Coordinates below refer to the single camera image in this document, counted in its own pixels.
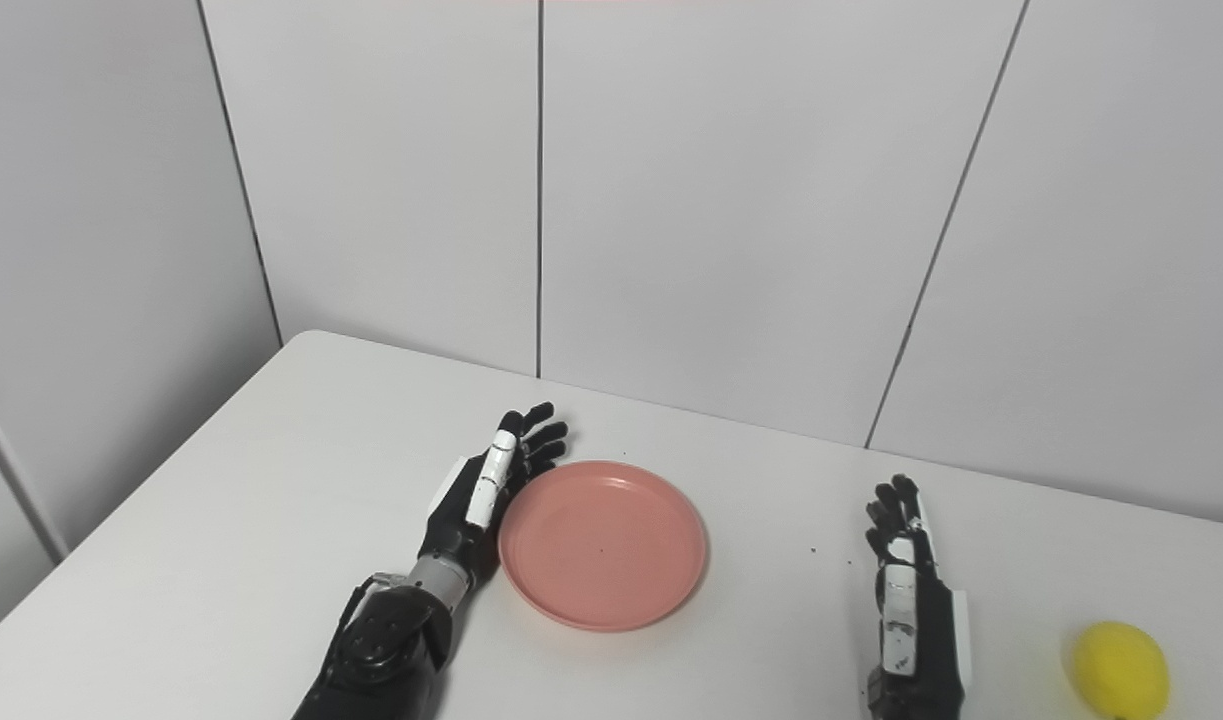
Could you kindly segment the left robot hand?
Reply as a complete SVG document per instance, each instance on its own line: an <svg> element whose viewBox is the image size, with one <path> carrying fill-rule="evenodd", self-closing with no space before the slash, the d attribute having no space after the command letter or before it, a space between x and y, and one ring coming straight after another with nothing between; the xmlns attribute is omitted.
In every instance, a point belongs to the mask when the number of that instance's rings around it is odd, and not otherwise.
<svg viewBox="0 0 1223 720"><path fill-rule="evenodd" d="M552 402L501 416L487 450L464 462L434 506L416 555L451 560L475 582L495 571L498 537L510 502L566 454L567 423L553 416Z"/></svg>

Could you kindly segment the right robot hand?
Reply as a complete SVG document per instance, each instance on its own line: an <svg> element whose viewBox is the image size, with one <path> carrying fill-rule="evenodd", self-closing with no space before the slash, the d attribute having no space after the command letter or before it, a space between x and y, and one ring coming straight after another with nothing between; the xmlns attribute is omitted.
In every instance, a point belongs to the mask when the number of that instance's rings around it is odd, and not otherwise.
<svg viewBox="0 0 1223 720"><path fill-rule="evenodd" d="M972 682L967 603L940 578L918 487L874 488L863 533L877 560L879 663L866 682L873 719L958 719Z"/></svg>

